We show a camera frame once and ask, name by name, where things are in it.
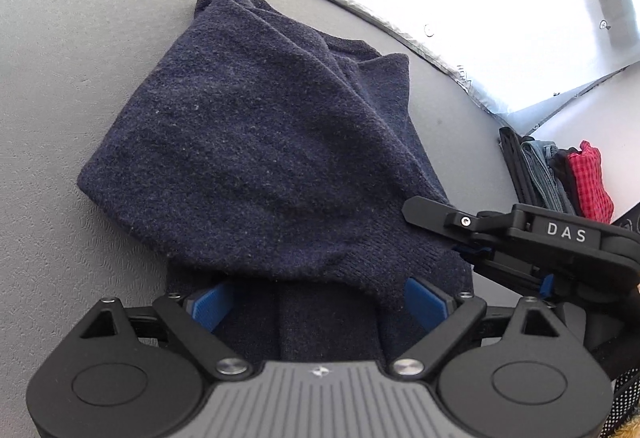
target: screw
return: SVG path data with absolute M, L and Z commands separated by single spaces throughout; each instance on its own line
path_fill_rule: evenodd
M 216 369 L 222 374 L 240 374 L 249 369 L 249 365 L 242 358 L 229 357 L 219 360 Z
M 415 376 L 424 371 L 424 364 L 415 358 L 400 358 L 394 362 L 393 368 L 402 376 Z

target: red plaid cloth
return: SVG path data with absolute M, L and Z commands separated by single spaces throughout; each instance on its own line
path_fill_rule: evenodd
M 609 224 L 613 216 L 613 201 L 602 183 L 602 157 L 597 147 L 591 147 L 587 141 L 580 143 L 580 149 L 580 153 L 568 155 L 578 186 L 580 209 L 585 218 Z

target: black mesh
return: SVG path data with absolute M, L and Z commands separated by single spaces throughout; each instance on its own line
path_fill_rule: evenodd
M 616 379 L 611 412 L 605 420 L 600 438 L 607 438 L 625 424 L 638 410 L 640 400 L 640 370 L 629 370 Z

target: jeans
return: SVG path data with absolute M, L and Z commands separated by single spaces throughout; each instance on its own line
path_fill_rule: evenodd
M 545 208 L 575 215 L 562 183 L 556 178 L 549 166 L 551 159 L 558 152 L 558 147 L 552 141 L 529 141 L 522 143 L 522 152 L 527 169 L 536 189 L 542 196 Z

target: dark clothing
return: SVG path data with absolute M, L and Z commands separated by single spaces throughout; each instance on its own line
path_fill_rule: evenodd
M 567 156 L 571 153 L 578 153 L 574 147 L 569 149 L 558 149 L 558 152 L 551 159 L 549 166 L 554 171 L 556 178 L 564 187 L 566 195 L 569 197 L 571 205 L 574 206 L 576 216 L 584 217 L 580 208 L 580 197 L 578 196 L 578 186 L 575 183 L 574 172 L 571 170 Z
M 522 143 L 527 141 L 533 141 L 533 139 L 531 137 L 522 138 L 511 128 L 500 128 L 502 156 L 511 175 L 518 202 L 544 207 L 542 196 L 531 181 L 527 162 L 522 152 Z
M 401 214 L 414 195 L 447 202 L 409 119 L 408 58 L 264 0 L 198 0 L 194 16 L 78 186 L 172 258 L 171 289 L 203 286 L 195 267 L 235 278 L 218 334 L 239 353 L 401 352 L 422 334 L 400 311 L 409 276 L 471 287 L 450 241 Z

